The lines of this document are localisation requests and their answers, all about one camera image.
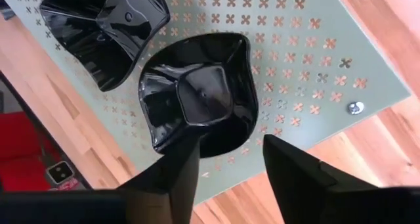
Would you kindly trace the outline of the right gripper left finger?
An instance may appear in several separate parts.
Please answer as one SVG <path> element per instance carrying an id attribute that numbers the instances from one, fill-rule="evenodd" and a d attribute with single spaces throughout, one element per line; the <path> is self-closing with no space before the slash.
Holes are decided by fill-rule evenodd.
<path id="1" fill-rule="evenodd" d="M 199 162 L 199 135 L 184 136 L 116 189 L 3 193 L 1 222 L 188 224 Z"/>

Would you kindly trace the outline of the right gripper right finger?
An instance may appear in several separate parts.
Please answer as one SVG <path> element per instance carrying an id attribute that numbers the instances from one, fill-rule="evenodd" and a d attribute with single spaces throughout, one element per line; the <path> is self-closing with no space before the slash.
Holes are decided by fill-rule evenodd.
<path id="1" fill-rule="evenodd" d="M 262 151 L 285 223 L 419 224 L 419 187 L 377 187 L 274 135 Z"/>

